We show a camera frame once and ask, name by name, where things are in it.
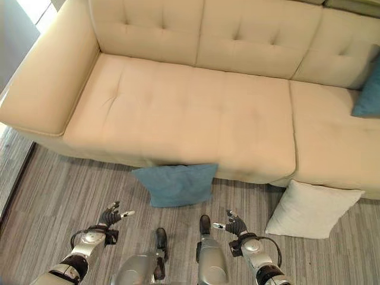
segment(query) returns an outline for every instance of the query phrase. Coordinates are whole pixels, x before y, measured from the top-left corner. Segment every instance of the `pillow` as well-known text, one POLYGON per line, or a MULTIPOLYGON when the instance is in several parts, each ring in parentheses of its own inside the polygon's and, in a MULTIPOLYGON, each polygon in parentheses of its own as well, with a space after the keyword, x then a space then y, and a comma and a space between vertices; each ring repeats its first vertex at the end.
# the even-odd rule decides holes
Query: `pillow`
POLYGON ((265 232, 326 239, 339 218, 363 193, 360 190, 340 190, 291 180, 265 232))
POLYGON ((380 56, 375 64, 375 69, 365 82, 363 91, 355 103, 352 115, 380 116, 380 56))
POLYGON ((217 164, 159 166, 133 170, 149 190, 153 207, 178 207, 211 198, 211 183, 217 164))

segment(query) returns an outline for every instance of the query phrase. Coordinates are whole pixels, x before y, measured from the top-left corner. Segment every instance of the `white pillow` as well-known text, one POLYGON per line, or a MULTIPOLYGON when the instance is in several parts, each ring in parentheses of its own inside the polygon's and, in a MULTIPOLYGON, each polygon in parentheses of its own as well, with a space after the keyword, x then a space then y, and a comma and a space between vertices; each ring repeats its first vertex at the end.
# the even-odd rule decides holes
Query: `white pillow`
POLYGON ((339 218, 363 193, 360 190, 340 190, 291 180, 265 232, 326 239, 339 218))

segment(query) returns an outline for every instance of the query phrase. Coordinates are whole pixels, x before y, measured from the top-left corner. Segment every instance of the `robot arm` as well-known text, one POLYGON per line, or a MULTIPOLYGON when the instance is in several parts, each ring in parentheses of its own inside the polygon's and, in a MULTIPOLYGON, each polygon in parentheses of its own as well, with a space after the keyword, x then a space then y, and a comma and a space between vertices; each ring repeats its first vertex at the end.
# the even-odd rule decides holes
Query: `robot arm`
POLYGON ((281 251, 276 242, 268 237, 259 237, 249 233, 244 221, 232 210, 227 210, 230 224, 213 223, 216 229, 226 230, 235 234, 238 239, 230 242, 230 249, 234 257, 243 256, 250 267, 257 285, 292 285, 290 277, 281 271, 281 251), (278 252, 278 264, 272 262, 270 256, 264 251, 261 239, 272 241, 278 252))
POLYGON ((106 245, 115 245, 119 232, 110 226, 122 218, 133 215, 134 211, 119 214, 119 202, 114 202, 101 214, 98 224, 87 230, 80 230, 71 237, 71 253, 49 272, 41 275, 31 285, 78 285, 101 257, 106 245), (84 233, 74 246, 76 235, 84 233))

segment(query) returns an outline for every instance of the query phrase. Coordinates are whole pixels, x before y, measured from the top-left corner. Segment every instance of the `wall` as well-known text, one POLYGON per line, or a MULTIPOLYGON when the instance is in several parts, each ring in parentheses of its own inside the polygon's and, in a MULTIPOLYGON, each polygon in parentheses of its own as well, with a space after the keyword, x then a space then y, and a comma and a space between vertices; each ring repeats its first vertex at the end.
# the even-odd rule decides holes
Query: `wall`
POLYGON ((0 93, 39 35, 16 0, 0 0, 0 93))

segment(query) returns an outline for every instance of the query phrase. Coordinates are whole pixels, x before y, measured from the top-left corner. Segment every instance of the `robot leg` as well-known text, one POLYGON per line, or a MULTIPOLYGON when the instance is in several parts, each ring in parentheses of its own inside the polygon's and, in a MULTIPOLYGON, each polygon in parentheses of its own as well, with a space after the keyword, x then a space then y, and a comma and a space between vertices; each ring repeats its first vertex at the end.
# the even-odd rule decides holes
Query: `robot leg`
POLYGON ((111 285, 149 284, 165 278, 167 237, 164 229, 156 231, 156 252, 134 255, 125 261, 112 278, 111 285))
POLYGON ((198 284, 227 284, 226 259, 219 243, 210 236, 210 227, 209 216, 203 215, 199 222, 201 241, 197 245, 198 284))

